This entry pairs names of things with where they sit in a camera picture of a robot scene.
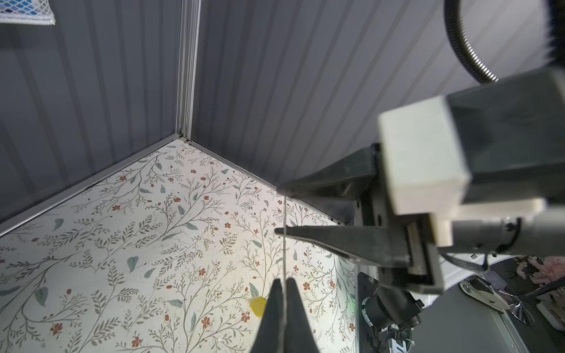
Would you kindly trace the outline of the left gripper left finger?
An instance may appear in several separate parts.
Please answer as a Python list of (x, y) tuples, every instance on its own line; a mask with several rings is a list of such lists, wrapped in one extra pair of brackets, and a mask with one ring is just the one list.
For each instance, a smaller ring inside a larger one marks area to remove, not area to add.
[(282, 283), (276, 279), (269, 292), (251, 353), (283, 352), (284, 334), (284, 294)]

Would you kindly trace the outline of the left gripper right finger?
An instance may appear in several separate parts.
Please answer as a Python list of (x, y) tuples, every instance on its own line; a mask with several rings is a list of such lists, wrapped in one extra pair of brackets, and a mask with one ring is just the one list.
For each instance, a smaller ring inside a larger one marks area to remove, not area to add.
[(284, 352), (319, 353), (295, 279), (287, 279), (285, 285), (286, 324), (284, 333)]

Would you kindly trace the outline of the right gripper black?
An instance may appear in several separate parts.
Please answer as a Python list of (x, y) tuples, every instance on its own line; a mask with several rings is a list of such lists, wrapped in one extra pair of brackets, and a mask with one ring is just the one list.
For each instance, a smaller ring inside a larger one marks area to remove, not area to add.
[[(293, 199), (358, 199), (354, 225), (361, 227), (287, 227), (286, 237), (374, 268), (385, 286), (421, 294), (444, 290), (430, 215), (394, 212), (377, 144), (285, 182), (277, 192)], [(283, 228), (276, 228), (275, 234), (282, 236)]]

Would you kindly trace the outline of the yellow key tag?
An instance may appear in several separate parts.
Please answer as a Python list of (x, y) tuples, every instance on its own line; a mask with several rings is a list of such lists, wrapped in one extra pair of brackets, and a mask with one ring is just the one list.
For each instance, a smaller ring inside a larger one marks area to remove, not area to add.
[(267, 300), (264, 297), (254, 297), (249, 301), (252, 312), (258, 317), (262, 318), (267, 305)]

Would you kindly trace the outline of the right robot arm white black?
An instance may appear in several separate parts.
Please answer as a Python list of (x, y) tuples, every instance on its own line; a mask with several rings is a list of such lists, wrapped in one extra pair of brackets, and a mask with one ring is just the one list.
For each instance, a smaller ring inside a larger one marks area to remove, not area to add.
[(277, 188), (355, 202), (351, 226), (276, 233), (376, 269), (358, 275), (360, 351), (413, 346), (422, 295), (454, 285), (442, 262), (467, 277), (500, 254), (564, 254), (564, 3), (546, 7), (550, 62), (499, 79), (446, 1), (447, 39), (478, 85), (381, 113), (376, 144)]

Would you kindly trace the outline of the white stapler on desk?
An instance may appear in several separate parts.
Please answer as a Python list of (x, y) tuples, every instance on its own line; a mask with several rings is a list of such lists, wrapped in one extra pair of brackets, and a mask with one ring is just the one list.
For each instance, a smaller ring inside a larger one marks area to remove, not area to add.
[(510, 309), (508, 302), (481, 277), (469, 277), (459, 283), (459, 288), (469, 297), (500, 313)]

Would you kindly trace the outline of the pink flowers bunch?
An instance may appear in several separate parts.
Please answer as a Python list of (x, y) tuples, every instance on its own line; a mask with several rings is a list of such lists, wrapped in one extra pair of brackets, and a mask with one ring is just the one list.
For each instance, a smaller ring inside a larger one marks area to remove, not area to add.
[(516, 273), (536, 285), (547, 285), (564, 277), (564, 257), (516, 257)]

